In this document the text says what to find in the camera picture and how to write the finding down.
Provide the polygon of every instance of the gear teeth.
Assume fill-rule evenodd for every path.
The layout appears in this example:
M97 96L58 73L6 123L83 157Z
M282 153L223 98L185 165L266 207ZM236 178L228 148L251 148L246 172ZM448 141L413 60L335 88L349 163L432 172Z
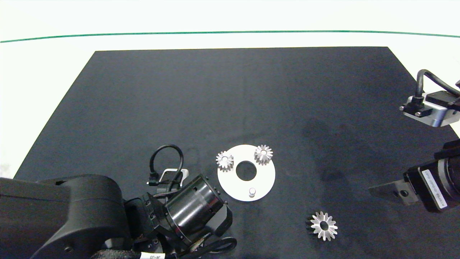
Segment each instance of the gear teeth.
M228 153L227 151L222 151L216 156L216 163L219 166L219 169L227 172L233 168L233 155Z
M254 160L260 165L266 165L270 162L273 157L273 151L267 145L257 146L254 151Z
M310 227L314 229L313 234L318 234L318 239L322 239L323 241L326 241L326 239L331 241L331 238L335 239L335 235L337 235L336 229L338 229L338 227L335 225L335 221L332 220L332 216L323 212L316 212L315 214L316 215L311 216L313 219L310 220ZM321 222L323 221L328 224L327 230L321 228Z

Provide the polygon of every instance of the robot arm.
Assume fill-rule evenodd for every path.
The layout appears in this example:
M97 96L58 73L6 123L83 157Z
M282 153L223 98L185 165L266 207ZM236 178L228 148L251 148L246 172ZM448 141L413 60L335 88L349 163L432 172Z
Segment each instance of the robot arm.
M445 91L423 93L423 76ZM460 119L460 91L449 86L428 70L417 74L415 94L399 107L404 115L432 127L441 127ZM460 204L460 140L447 142L434 154L434 161L409 168L403 179L369 188L372 196L411 205L423 202L429 212L444 212Z
M161 193L129 201L100 175L0 178L0 258L195 259L233 249L231 237L204 246L231 226L232 212L203 175L182 187L182 161L172 180L155 181L151 173L150 181L167 185Z

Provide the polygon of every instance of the green line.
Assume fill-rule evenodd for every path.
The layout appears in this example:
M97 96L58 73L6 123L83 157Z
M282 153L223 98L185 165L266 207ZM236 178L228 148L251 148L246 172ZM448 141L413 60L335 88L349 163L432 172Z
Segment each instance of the green line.
M15 42L15 41L33 41L33 40L54 39L54 38L87 37L87 36L113 36L113 35L305 33L305 32L385 33L385 34L406 34L406 35L422 35L422 36L460 38L460 35L418 33L418 32L401 32L401 31L379 31L379 30L241 30L241 31L182 31L182 32L127 32L127 33L75 34L75 35L58 35L58 36L36 37L36 38L27 38L27 39L18 39L18 40L7 40L7 41L0 41L0 43Z

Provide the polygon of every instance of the silver gear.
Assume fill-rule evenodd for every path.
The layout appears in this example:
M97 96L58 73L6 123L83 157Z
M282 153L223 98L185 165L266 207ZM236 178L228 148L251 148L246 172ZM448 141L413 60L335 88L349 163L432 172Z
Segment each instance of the silver gear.
M257 146L256 151L254 152L254 159L260 165L266 165L270 162L273 157L273 151L267 145Z
M227 151L220 152L216 156L216 162L222 171L228 171L233 168L233 156Z
M328 224L328 230L323 230L321 228L321 222L326 222ZM335 231L338 227L335 225L335 221L332 220L332 217L329 217L328 214L323 214L322 212L317 213L316 216L313 215L313 219L310 220L312 225L311 228L315 229L313 232L314 234L318 234L318 238L322 238L323 241L331 241L331 238L335 239L337 231Z

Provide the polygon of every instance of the plate center hole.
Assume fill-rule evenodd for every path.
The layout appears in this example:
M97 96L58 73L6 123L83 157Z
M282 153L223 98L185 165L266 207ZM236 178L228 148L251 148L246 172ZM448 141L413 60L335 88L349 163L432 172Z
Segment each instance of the plate center hole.
M256 177L256 167L249 161L243 161L236 166L236 175L243 181L251 181Z

